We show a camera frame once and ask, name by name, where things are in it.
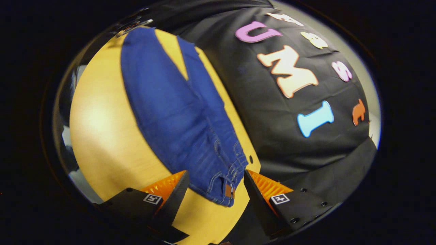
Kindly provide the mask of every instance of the wooden table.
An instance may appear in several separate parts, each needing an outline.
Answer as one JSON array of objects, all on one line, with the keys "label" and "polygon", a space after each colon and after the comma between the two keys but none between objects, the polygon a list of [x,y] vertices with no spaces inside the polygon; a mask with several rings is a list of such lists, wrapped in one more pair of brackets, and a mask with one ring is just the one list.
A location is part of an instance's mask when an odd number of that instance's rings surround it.
[{"label": "wooden table", "polygon": [[[176,37],[160,30],[156,34],[187,78]],[[125,37],[111,39],[90,61],[75,90],[70,115],[75,157],[86,180],[104,201],[126,187],[139,190],[171,175],[144,140],[129,105],[120,65]],[[244,153],[247,158],[253,158],[253,163],[247,159],[247,169],[258,173],[260,163],[247,132],[212,65],[202,50],[197,51],[225,103]],[[190,236],[178,244],[219,244],[232,230],[248,201],[243,181],[235,191],[235,204],[231,208],[217,205],[188,189],[173,226]]]}]

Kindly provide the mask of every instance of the yellow table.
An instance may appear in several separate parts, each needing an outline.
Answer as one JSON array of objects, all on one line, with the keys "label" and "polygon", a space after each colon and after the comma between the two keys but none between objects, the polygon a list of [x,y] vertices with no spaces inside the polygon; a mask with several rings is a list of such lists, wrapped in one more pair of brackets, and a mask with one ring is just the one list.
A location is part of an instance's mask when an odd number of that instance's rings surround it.
[{"label": "yellow table", "polygon": [[[187,78],[176,37],[160,30],[156,34]],[[71,107],[75,157],[86,180],[104,201],[126,187],[140,190],[171,175],[143,138],[129,105],[120,65],[125,37],[111,39],[90,61],[80,77]],[[197,51],[225,103],[244,153],[247,158],[253,158],[252,164],[247,159],[247,169],[258,173],[260,163],[247,132],[206,55],[199,48]],[[217,205],[188,189],[173,226],[190,236],[178,244],[219,244],[234,227],[248,201],[243,180],[235,191],[231,208]]]}]

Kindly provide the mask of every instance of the purple letter u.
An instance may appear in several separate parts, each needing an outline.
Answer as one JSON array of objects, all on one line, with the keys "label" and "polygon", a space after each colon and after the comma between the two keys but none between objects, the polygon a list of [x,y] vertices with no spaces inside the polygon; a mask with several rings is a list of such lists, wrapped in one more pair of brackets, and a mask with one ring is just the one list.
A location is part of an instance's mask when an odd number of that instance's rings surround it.
[{"label": "purple letter u", "polygon": [[282,34],[274,29],[268,29],[266,32],[259,34],[257,36],[249,36],[248,33],[251,32],[254,29],[257,28],[261,28],[261,27],[266,27],[265,24],[257,22],[257,21],[253,21],[251,24],[248,24],[246,26],[243,26],[241,28],[239,28],[236,32],[235,35],[237,38],[239,38],[241,41],[247,42],[247,43],[256,43],[258,41],[262,41],[264,39],[267,39],[269,37],[273,37],[273,36],[282,36]]}]

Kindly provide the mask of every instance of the screw hole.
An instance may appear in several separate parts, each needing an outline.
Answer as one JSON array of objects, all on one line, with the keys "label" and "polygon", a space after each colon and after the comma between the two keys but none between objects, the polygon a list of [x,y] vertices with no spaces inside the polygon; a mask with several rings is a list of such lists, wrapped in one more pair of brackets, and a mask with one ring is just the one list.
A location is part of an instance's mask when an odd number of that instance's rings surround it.
[{"label": "screw hole", "polygon": [[293,224],[297,223],[298,221],[300,221],[299,218],[293,218],[293,219],[291,219],[291,223],[293,223]]}]

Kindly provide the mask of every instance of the jeans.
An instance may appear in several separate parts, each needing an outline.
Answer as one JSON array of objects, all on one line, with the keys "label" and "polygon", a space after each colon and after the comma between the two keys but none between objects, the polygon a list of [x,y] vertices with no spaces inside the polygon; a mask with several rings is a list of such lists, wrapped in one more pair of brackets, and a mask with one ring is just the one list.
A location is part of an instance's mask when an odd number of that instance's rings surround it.
[{"label": "jeans", "polygon": [[192,190],[231,207],[247,160],[194,44],[177,40],[188,80],[154,28],[127,35],[121,51],[127,96],[144,139],[168,170],[188,170]]}]

